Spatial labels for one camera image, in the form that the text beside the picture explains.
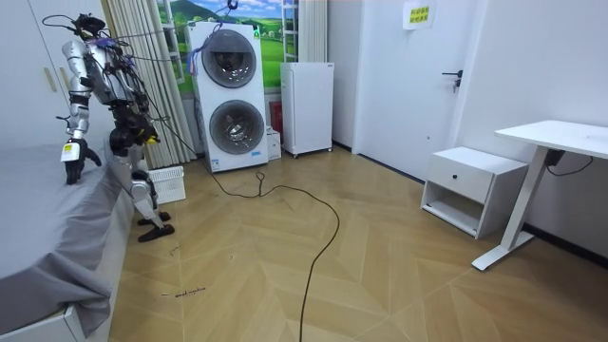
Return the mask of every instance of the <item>curtain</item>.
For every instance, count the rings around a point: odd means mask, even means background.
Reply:
[[[327,62],[327,0],[298,4],[297,61]]]
[[[131,45],[131,47],[124,48],[125,53],[132,53],[146,59],[170,59],[156,0],[108,0],[108,5],[116,28],[116,32],[112,32],[112,36],[120,37],[159,31],[140,37],[123,38]],[[142,59],[135,59],[134,62],[151,101],[159,108],[157,111],[151,104],[151,116],[166,118],[164,123],[160,121],[152,123],[159,133],[161,143],[147,146],[148,165],[150,168],[159,168],[190,162],[196,156],[171,133],[173,130],[189,146],[193,146],[171,62]]]

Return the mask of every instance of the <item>white cabinet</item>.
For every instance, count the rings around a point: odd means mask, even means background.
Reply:
[[[527,164],[466,147],[430,157],[422,209],[481,238],[503,229]]]
[[[72,40],[80,40],[79,37],[75,36],[71,31],[65,28],[50,28],[42,25],[42,20],[52,14],[62,13],[71,17],[72,19],[78,18],[81,13],[91,14],[97,18],[105,20],[104,9],[102,8],[102,2],[97,1],[83,1],[83,0],[28,0],[31,5],[31,11],[35,18],[38,27],[40,28],[40,34],[44,39],[44,45],[48,50],[48,55],[52,61],[54,71],[59,77],[59,82],[64,91],[66,101],[69,101],[69,94],[67,93],[67,83],[72,77],[72,73],[67,66],[67,59],[62,52],[62,47],[65,43]],[[52,24],[61,24],[71,27],[69,20],[66,18],[51,18],[49,22]],[[100,104],[94,95],[88,103],[90,112],[90,127],[86,134],[86,141],[89,146],[93,149],[98,149],[102,146],[105,137],[109,132],[114,129],[114,119],[112,113],[108,111],[105,105]],[[67,116],[68,111],[56,113],[53,115]],[[62,122],[56,121],[52,128],[59,130],[62,133],[65,131],[62,126]],[[67,139],[67,135],[57,143],[64,143]]]
[[[55,116],[69,115],[69,107],[29,4],[8,1],[3,6],[6,15],[0,20],[0,30],[13,39],[0,51],[0,148],[64,143],[66,124]]]
[[[18,45],[7,45],[0,52],[3,105],[3,134],[0,148],[20,148],[43,144],[62,144],[68,139],[66,123],[56,116],[69,115],[66,79],[72,77],[62,46],[78,40],[65,28],[42,25],[44,17],[64,13],[77,18],[92,13],[105,20],[100,1],[28,0],[8,1],[0,29],[14,35]],[[66,18],[52,18],[52,24],[70,26]],[[89,102],[89,146],[98,150],[114,128],[112,113],[92,96]]]

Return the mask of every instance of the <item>washer dryer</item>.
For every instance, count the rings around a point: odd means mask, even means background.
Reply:
[[[205,158],[213,172],[268,162],[259,39],[250,25],[197,22],[187,30]]]

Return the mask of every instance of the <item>bed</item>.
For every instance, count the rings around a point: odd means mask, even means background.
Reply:
[[[61,145],[0,150],[0,341],[106,341],[133,216],[106,167],[65,185]]]

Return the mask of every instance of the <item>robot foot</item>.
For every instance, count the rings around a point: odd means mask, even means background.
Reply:
[[[154,227],[151,231],[145,233],[144,235],[138,237],[137,241],[139,242],[148,242],[155,240],[157,238],[162,238],[164,236],[168,236],[175,233],[175,228],[171,224],[165,224],[164,228]]]
[[[159,214],[159,218],[161,218],[161,220],[163,222],[167,222],[168,220],[171,219],[171,215],[169,215],[169,213],[167,213],[167,212],[161,212]],[[142,218],[139,221],[137,221],[137,225],[148,225],[148,224],[153,224],[152,219]]]

